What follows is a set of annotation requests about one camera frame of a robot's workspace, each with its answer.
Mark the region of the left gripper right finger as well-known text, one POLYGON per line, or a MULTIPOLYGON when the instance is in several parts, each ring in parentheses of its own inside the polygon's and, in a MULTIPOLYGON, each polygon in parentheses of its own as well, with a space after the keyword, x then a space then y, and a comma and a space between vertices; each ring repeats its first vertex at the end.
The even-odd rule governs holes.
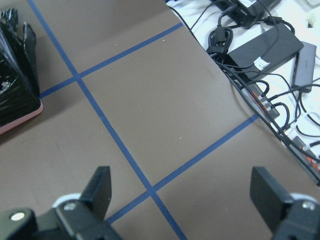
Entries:
POLYGON ((309 195, 287 192, 266 168, 252 168, 249 196, 273 240, 320 238, 320 203, 309 195))

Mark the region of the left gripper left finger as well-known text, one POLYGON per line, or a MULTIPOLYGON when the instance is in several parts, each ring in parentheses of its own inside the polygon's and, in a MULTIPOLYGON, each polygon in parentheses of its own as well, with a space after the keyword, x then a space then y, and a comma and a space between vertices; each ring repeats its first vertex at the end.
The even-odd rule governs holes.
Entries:
POLYGON ((99 166, 79 198, 62 201, 42 215, 30 208, 0 214, 2 240, 120 240, 105 221, 112 197, 111 170, 99 166))

